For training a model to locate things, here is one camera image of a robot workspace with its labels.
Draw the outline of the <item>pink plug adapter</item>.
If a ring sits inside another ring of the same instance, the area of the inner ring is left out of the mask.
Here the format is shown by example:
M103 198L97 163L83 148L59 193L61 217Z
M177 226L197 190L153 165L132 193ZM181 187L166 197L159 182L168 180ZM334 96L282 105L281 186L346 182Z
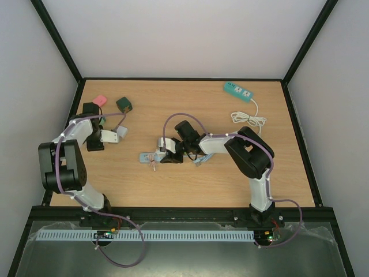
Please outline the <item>pink plug adapter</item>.
M104 95L98 95L92 100L92 102L99 107L103 107L107 103L107 98Z

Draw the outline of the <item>light blue power strip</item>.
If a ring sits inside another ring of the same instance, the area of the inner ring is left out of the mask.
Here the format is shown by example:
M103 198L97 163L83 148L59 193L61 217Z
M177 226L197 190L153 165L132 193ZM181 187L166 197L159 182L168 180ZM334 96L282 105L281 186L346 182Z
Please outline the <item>light blue power strip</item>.
M150 164L152 162L159 163L164 157L163 152L143 152L139 155L139 162L142 164Z

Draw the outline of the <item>dark green cube socket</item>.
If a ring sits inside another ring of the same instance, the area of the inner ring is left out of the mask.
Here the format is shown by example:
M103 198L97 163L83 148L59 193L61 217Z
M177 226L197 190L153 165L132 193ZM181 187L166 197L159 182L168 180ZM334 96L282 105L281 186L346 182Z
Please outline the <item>dark green cube socket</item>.
M129 113L133 109L132 103L128 100L127 97L122 97L118 99L116 101L116 105L119 111L124 114Z

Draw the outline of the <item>teal power strip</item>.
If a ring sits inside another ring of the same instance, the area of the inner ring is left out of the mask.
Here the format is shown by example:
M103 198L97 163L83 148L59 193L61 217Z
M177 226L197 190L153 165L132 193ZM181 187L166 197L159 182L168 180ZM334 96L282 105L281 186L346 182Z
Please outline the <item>teal power strip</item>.
M223 90L226 93L228 93L228 94L230 94L230 95L232 95L232 96L234 96L234 97L236 97L236 98L238 98L242 101L245 101L245 102L250 102L253 99L253 93L251 91L249 91L249 90L247 90L243 87L240 87L237 84L232 83L230 81L226 82L224 84Z

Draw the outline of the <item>light green cube plug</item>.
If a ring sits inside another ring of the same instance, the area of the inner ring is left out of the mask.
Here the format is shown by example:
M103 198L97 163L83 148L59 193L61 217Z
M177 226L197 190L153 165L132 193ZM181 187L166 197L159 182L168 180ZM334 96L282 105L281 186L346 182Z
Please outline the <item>light green cube plug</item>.
M99 119L99 125L104 125L106 122L106 118L105 117L100 117Z

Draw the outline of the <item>white cube socket adapter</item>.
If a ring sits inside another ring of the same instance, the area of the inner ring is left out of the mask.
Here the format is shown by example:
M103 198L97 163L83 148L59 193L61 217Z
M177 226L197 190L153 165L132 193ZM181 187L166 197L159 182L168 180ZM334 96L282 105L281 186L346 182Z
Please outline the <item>white cube socket adapter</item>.
M127 135L128 129L124 126L118 126L116 129L116 133L122 139Z

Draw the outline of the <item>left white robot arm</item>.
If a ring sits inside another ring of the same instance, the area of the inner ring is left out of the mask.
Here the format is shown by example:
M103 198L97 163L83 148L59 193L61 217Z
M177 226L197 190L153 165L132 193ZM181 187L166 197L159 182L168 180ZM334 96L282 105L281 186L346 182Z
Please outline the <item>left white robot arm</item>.
M46 190L64 194L77 201L86 212L109 214L111 204L106 195L96 191L88 181L80 147L102 151L100 107L84 103L82 113L71 117L66 129L48 143L38 146L40 175Z

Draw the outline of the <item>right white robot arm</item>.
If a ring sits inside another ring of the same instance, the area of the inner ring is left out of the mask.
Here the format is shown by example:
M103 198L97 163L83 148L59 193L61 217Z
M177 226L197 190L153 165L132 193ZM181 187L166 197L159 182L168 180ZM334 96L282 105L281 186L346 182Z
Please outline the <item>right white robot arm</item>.
M180 139L161 137L161 163L183 163L184 156L229 154L240 172L245 175L251 191L251 219L264 226L272 218L275 204L270 192L270 174L274 167L273 150L250 127L226 134L199 134L188 121L175 126Z

